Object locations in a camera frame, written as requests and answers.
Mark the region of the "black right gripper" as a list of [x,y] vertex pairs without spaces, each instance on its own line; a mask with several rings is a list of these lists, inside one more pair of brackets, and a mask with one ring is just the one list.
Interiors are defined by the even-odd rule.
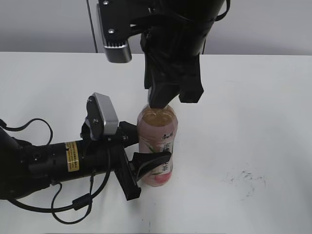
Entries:
[[203,94],[199,50],[204,24],[195,21],[146,22],[141,35],[145,55],[145,89],[152,88],[149,106],[165,108],[175,97],[198,102]]

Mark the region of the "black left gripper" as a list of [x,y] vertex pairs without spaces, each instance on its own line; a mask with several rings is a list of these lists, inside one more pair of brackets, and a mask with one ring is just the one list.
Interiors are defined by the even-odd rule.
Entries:
[[169,151],[158,153],[133,154],[132,168],[125,148],[138,144],[137,126],[126,121],[119,123],[112,136],[93,141],[87,125],[82,125],[81,138],[84,167],[94,174],[106,173],[100,187],[91,195],[95,198],[104,189],[111,172],[114,172],[127,200],[140,197],[141,188],[137,182],[156,167],[168,162],[172,156]]

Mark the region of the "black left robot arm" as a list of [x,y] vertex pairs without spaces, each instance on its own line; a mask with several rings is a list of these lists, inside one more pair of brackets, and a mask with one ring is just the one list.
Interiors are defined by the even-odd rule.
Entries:
[[170,152],[134,153],[125,149],[138,143],[137,128],[120,122],[116,133],[91,137],[82,126],[80,140],[35,146],[9,136],[11,128],[0,124],[0,197],[19,199],[56,182],[114,172],[127,200],[141,194],[137,182],[152,169],[168,162]]

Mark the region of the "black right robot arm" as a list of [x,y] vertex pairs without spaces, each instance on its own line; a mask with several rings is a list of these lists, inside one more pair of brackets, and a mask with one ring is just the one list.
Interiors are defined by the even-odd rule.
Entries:
[[162,110],[178,97],[197,103],[203,94],[200,50],[228,0],[125,0],[118,8],[118,39],[141,36],[145,55],[144,87],[151,109]]

